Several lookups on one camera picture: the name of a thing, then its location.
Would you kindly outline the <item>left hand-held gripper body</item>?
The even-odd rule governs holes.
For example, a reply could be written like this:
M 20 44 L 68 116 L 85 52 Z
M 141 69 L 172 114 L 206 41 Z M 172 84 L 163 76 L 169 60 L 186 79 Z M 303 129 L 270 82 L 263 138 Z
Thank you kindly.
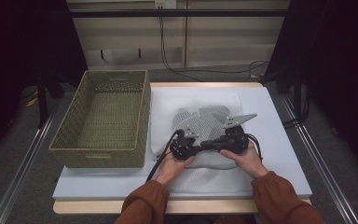
M 196 139 L 199 137 L 189 126 L 184 129 L 179 129 L 175 132 L 176 137 L 172 140 L 170 151 L 173 156 L 179 161 L 185 161 L 188 158 L 196 155 L 191 155 L 191 150 Z

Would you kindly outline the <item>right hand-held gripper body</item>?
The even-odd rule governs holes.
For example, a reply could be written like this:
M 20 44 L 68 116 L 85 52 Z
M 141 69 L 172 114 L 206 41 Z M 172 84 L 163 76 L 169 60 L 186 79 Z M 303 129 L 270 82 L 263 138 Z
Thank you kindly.
M 235 154 L 243 153 L 252 141 L 257 145 L 257 139 L 250 133 L 245 133 L 242 124 L 256 117 L 256 114 L 227 117 L 224 123 L 225 134 L 217 140 L 217 150 L 228 150 Z

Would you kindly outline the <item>black cloth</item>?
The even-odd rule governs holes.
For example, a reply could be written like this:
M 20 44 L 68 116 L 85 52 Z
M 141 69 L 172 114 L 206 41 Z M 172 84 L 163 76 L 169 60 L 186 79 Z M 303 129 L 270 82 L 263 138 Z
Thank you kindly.
M 179 108 L 172 119 L 172 129 L 176 131 L 189 127 L 198 135 L 194 143 L 198 146 L 202 141 L 214 140 L 224 135 L 224 123 L 230 115 L 230 110 L 223 105 Z

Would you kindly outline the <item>white mesh laundry bag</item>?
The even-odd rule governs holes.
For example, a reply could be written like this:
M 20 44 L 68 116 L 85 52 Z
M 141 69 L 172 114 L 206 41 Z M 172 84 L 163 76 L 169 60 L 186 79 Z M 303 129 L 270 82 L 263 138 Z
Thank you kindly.
M 232 92 L 154 91 L 151 105 L 151 150 L 162 153 L 174 133 L 172 119 L 179 108 L 201 108 L 223 105 L 230 117 L 241 116 L 240 96 Z M 173 180 L 169 191 L 175 194 L 246 194 L 252 179 L 234 161 L 215 150 L 201 151 L 195 160 Z

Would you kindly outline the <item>green woven basket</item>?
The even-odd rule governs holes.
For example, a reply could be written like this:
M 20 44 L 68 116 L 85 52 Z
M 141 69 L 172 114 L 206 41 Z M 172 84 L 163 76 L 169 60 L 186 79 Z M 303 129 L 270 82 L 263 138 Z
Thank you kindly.
M 140 168 L 150 102 L 145 70 L 88 70 L 49 151 L 68 168 Z

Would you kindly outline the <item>person's right hand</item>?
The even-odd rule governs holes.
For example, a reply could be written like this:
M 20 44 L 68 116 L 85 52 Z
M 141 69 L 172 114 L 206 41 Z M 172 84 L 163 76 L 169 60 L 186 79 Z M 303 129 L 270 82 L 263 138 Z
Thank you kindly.
M 242 154 L 235 154 L 225 149 L 222 149 L 220 154 L 235 161 L 236 165 L 253 179 L 260 178 L 269 172 L 256 153 L 255 144 L 253 142 L 248 144 L 247 150 Z

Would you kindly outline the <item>person's left hand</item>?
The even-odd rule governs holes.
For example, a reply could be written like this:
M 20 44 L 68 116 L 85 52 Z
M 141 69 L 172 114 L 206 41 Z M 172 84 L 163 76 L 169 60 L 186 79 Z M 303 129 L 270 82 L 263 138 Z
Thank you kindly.
M 168 186 L 194 160 L 195 157 L 192 156 L 185 161 L 178 161 L 171 153 L 167 154 L 159 166 L 156 181 Z

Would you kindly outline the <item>white foam mat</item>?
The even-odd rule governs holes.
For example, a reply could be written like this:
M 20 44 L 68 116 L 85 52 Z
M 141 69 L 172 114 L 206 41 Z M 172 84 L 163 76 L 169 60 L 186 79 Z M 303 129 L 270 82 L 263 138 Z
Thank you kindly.
M 154 87 L 154 91 L 173 92 L 232 92 L 240 96 L 243 115 L 256 114 L 242 127 L 253 134 L 261 146 L 262 162 L 276 174 L 289 180 L 296 194 L 308 198 L 312 191 L 302 171 L 281 120 L 264 87 Z M 67 168 L 62 170 L 53 198 L 56 200 L 124 199 L 143 185 L 156 162 L 151 150 L 151 124 L 146 145 L 145 166 L 142 168 Z M 253 190 L 246 194 L 175 194 L 175 200 L 212 198 L 251 198 Z

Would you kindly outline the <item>black metal stand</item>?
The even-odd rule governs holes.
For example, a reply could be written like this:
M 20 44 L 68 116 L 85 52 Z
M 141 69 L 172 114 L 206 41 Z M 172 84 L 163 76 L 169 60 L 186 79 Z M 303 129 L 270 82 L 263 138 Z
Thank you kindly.
M 298 67 L 296 69 L 296 82 L 294 85 L 294 107 L 296 118 L 300 119 L 301 117 L 301 70 Z
M 41 73 L 37 75 L 37 96 L 39 101 L 39 128 L 42 128 L 48 119 L 48 104 L 46 87 Z

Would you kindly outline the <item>dark curtain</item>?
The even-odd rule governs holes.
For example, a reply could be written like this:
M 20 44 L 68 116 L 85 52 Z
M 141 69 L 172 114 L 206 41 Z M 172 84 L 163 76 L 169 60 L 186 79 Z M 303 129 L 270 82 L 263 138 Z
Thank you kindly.
M 24 88 L 42 84 L 58 98 L 87 69 L 67 0 L 0 0 L 0 139 Z
M 358 0 L 290 0 L 266 77 L 280 92 L 296 77 L 358 159 Z

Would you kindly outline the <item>black horizontal bar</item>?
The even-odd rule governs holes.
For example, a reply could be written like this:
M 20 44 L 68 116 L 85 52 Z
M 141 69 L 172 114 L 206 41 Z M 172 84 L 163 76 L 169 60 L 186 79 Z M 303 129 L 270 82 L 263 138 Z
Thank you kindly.
M 135 17 L 285 17 L 288 9 L 134 9 L 86 10 L 71 9 L 74 18 L 135 18 Z

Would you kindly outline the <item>yellow floor object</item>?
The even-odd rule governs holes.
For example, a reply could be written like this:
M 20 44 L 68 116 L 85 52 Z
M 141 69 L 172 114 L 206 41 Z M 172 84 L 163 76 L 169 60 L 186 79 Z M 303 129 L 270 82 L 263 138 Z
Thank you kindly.
M 25 106 L 31 107 L 37 102 L 37 100 L 38 100 L 38 91 L 35 91 L 32 95 L 32 98 L 26 102 Z

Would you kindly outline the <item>metal floor rail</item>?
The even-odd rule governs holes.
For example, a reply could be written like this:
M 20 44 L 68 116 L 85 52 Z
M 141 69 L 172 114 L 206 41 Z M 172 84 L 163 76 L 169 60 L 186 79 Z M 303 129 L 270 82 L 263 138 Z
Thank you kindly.
M 346 224 L 358 224 L 358 218 L 355 215 L 349 200 L 327 167 L 326 162 L 311 138 L 306 126 L 296 114 L 293 103 L 288 97 L 283 97 L 282 103 L 284 104 L 288 115 L 294 121 L 294 127 L 296 128 L 296 131 L 298 132 L 305 148 L 310 154 L 310 157 L 316 166 L 316 169 L 320 174 L 330 196 L 332 197 L 338 212 L 341 214 Z
M 54 116 L 56 114 L 57 108 L 60 106 L 61 102 L 58 101 L 54 104 L 51 109 L 48 118 L 44 122 L 44 124 L 39 127 L 34 135 L 33 141 L 31 145 L 28 147 L 27 152 L 21 162 L 20 167 L 18 168 L 16 174 L 11 180 L 5 194 L 0 200 L 0 224 L 5 224 L 8 218 L 8 215 L 16 202 L 25 178 L 27 177 L 36 155 L 41 148 L 42 143 L 45 141 L 46 135 L 50 129 L 51 123 L 54 120 Z

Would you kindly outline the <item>white wall socket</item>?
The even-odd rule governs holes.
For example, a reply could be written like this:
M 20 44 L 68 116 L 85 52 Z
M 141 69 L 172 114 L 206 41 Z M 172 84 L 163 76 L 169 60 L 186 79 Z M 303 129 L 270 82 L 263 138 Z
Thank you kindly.
M 157 9 L 176 9 L 176 0 L 155 0 L 155 8 Z

